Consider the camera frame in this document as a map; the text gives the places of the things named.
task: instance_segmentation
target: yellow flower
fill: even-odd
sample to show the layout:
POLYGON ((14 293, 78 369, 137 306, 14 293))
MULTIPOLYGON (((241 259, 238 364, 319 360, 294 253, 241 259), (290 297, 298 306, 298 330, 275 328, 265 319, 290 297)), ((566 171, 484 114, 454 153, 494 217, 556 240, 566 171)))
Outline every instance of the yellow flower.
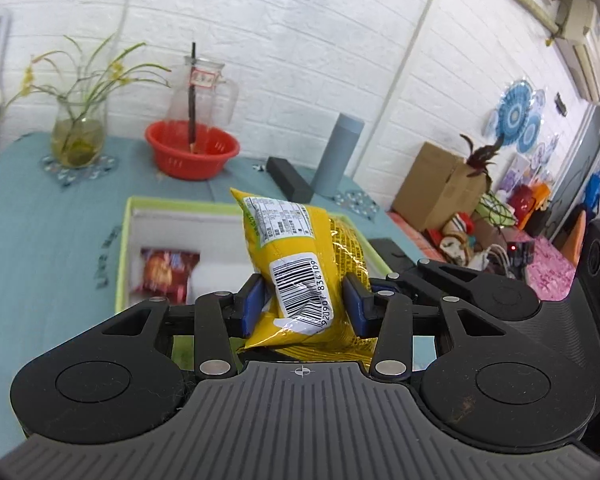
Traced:
POLYGON ((33 67, 31 65, 24 69, 24 77, 20 84, 20 94, 27 96, 31 93, 31 84, 33 83, 33 67))
POLYGON ((111 63, 111 79, 118 79, 125 71, 125 67, 120 61, 111 63))

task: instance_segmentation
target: blue paper fan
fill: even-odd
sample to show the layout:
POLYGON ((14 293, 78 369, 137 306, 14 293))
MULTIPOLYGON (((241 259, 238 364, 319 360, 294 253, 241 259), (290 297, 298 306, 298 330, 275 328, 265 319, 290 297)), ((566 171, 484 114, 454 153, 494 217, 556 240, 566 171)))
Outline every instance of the blue paper fan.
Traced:
POLYGON ((526 118, 522 134, 518 137, 518 151, 520 153, 528 152, 538 140, 542 126, 542 118, 537 114, 531 114, 526 118))
POLYGON ((503 146, 509 146, 518 140, 528 117, 531 102, 531 85, 516 81, 504 92, 498 108, 498 134, 504 136, 503 146))

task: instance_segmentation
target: yellow snack bag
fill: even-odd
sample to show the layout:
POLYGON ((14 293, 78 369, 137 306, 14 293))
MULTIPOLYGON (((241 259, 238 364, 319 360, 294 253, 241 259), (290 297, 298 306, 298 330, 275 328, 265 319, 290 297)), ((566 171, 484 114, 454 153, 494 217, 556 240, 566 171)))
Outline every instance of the yellow snack bag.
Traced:
POLYGON ((318 207, 231 192, 244 212, 251 259, 275 290, 245 349, 276 346, 302 360, 368 366, 376 340, 356 337, 340 293, 346 272, 368 285, 353 231, 318 207))

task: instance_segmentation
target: white brick wall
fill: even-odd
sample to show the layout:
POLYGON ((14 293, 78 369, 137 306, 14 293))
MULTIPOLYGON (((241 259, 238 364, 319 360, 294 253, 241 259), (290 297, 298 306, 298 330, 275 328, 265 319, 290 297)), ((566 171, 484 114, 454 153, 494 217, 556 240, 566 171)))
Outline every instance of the white brick wall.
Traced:
MULTIPOLYGON (((387 127, 370 144, 356 181, 389 207, 414 158, 428 140, 467 154, 465 133, 477 146, 502 91, 523 76, 545 88, 547 104, 540 139, 560 133, 550 170, 557 174, 580 126, 587 103, 580 99, 555 46, 547 48, 546 30, 513 0, 441 0, 433 11, 415 68, 387 127), (560 92, 566 118, 555 110, 560 92)), ((505 148, 490 173, 499 181, 515 147, 505 148)))
MULTIPOLYGON (((29 57, 61 46, 62 34, 89 46, 111 34, 123 1, 0 0, 14 13, 6 94, 17 91, 29 57)), ((198 52, 227 62, 226 75, 240 84, 229 130, 242 152, 263 156, 273 146, 314 166, 339 111, 363 118, 364 136, 371 131, 425 1, 130 0, 120 47, 147 41, 134 59, 174 66, 195 40, 198 52)), ((110 99, 110 132, 141 137, 168 102, 168 92, 156 87, 124 89, 110 99)), ((8 110, 2 145, 33 127, 50 129, 53 120, 48 99, 20 101, 8 110)))
MULTIPOLYGON (((87 47, 112 34, 124 0, 0 0, 14 16, 5 60, 5 93, 17 91, 33 54, 63 46, 62 34, 87 47)), ((339 111, 366 121, 350 168, 379 119, 383 103, 427 0, 130 0, 120 48, 149 46, 134 57, 177 66, 195 40, 198 52, 227 63, 240 85, 228 128, 245 155, 286 156, 317 165, 339 111)), ((544 29, 512 0, 441 0, 423 51, 390 120, 370 140, 356 180, 383 206, 392 201, 425 140, 464 150, 479 143, 488 112, 514 79, 528 76, 548 89, 544 132, 562 133, 554 170, 577 131, 586 104, 544 29), (552 105, 560 91, 566 119, 552 105)), ((164 117, 170 94, 131 86, 111 97, 109 130, 141 138, 164 117)), ((2 147, 33 129, 49 130, 55 106, 31 96, 8 110, 2 147)), ((511 152, 500 156, 494 176, 511 152)))

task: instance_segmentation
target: teal tablecloth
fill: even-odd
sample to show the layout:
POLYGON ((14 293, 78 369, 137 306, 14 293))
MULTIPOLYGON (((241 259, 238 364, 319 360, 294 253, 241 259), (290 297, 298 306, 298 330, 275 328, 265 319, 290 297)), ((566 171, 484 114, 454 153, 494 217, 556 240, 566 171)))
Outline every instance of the teal tablecloth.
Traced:
MULTIPOLYGON (((106 153, 119 158, 110 175, 63 189, 40 169, 48 153, 48 135, 32 134, 0 157, 0 456, 19 444, 23 433, 9 401, 11 380, 34 357, 57 346, 114 313, 115 277, 120 240, 102 245, 122 223, 131 195, 184 200, 232 202, 229 187, 282 198, 267 173, 252 168, 256 161, 234 158, 208 182, 183 182, 158 177, 149 146, 112 137, 106 153), (98 288, 98 259, 108 254, 109 285, 98 288)), ((299 169, 307 179, 312 171, 299 169)), ((342 190, 357 188, 345 179, 342 190)), ((312 204, 341 211, 315 196, 312 204)), ((385 214, 375 221, 349 215, 367 238, 391 237, 412 259, 417 247, 385 214)), ((423 344, 415 355, 434 358, 423 344)))

